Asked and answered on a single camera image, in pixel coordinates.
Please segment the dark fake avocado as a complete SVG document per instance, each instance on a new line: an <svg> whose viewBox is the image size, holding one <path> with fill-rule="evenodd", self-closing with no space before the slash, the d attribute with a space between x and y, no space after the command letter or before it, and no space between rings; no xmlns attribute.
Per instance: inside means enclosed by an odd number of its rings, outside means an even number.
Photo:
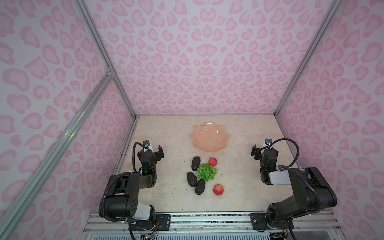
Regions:
<svg viewBox="0 0 384 240"><path fill-rule="evenodd" d="M193 158L192 160L192 164L191 164L191 168L192 170L195 172L198 170L198 168L200 167L200 164L201 164L201 158L196 156Z"/></svg>
<svg viewBox="0 0 384 240"><path fill-rule="evenodd" d="M188 184L193 188L196 187L196 185L198 184L198 179L196 175L193 174L192 172L187 173L187 181L188 181Z"/></svg>
<svg viewBox="0 0 384 240"><path fill-rule="evenodd" d="M205 191L205 187L206 187L206 182L205 182L205 180L200 179L200 180L197 182L197 185L196 185L196 187L195 187L195 194L196 194L196 195L202 195L203 192Z"/></svg>

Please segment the red fake apple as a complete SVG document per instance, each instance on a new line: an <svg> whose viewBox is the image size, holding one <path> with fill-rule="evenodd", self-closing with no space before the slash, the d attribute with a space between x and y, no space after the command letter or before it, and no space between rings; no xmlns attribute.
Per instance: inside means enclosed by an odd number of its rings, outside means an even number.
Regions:
<svg viewBox="0 0 384 240"><path fill-rule="evenodd" d="M220 184L215 185L213 192L217 196L221 196L224 193L224 187Z"/></svg>
<svg viewBox="0 0 384 240"><path fill-rule="evenodd" d="M218 165L218 160L216 158L210 158L209 165L216 167Z"/></svg>

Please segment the green fake grape bunch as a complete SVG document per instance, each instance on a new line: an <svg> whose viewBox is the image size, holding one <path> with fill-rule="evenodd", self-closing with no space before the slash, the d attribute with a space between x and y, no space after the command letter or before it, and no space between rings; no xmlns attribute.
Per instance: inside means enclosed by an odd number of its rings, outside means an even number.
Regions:
<svg viewBox="0 0 384 240"><path fill-rule="evenodd" d="M203 179L205 182L214 180L217 169L209 164L203 164L198 169L198 179Z"/></svg>

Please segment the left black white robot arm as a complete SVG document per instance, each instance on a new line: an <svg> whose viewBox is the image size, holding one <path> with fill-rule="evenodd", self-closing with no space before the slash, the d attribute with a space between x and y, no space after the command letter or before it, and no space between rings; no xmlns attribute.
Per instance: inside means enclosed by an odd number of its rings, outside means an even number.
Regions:
<svg viewBox="0 0 384 240"><path fill-rule="evenodd" d="M144 231L152 231L158 225L156 212L152 205L139 202L139 190L155 186L157 163L165 156L161 146L155 152L149 141L140 146L143 147L138 153L141 171L110 176L99 204L99 216L109 222L125 222L130 227L136 225Z"/></svg>

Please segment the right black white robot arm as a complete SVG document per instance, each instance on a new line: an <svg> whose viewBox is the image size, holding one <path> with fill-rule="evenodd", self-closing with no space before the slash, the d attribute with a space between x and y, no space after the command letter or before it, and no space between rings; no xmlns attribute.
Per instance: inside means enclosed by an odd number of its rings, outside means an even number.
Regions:
<svg viewBox="0 0 384 240"><path fill-rule="evenodd" d="M260 163L261 180L266 185L290 186L293 195L268 206L264 214L250 214L258 232L292 229L292 221L337 205L337 196L318 168L291 168L277 165L279 152L272 147L253 146L251 156Z"/></svg>

